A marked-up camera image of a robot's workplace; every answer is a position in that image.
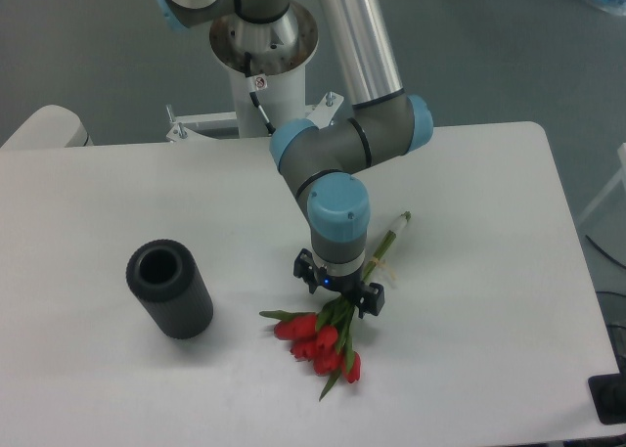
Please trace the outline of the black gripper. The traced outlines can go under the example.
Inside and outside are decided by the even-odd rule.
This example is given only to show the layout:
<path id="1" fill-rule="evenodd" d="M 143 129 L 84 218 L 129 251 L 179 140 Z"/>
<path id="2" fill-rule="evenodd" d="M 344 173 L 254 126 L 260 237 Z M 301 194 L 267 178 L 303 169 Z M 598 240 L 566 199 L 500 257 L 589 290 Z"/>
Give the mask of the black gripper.
<path id="1" fill-rule="evenodd" d="M 366 314 L 378 316 L 385 304 L 384 286 L 362 282 L 362 270 L 360 266 L 348 275 L 333 276 L 327 268 L 315 265 L 312 252 L 306 248 L 299 252 L 293 264 L 293 275 L 308 286 L 310 294 L 318 288 L 340 293 L 355 305 L 360 319 Z"/>

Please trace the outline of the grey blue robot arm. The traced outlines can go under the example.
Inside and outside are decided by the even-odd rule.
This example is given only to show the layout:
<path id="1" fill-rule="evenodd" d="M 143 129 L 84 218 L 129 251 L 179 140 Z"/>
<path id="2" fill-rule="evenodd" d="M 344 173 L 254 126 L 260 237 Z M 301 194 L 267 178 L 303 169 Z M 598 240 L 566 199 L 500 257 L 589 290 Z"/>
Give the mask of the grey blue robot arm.
<path id="1" fill-rule="evenodd" d="M 404 91 L 379 0 L 320 0 L 353 114 L 319 121 L 302 91 L 280 82 L 311 60 L 315 20 L 293 0 L 156 0 L 167 22 L 210 27 L 217 60 L 239 83 L 242 136 L 268 136 L 270 153 L 310 228 L 293 273 L 311 290 L 342 294 L 361 315 L 378 315 L 384 290 L 363 276 L 370 200 L 357 173 L 425 145 L 433 120 Z"/>

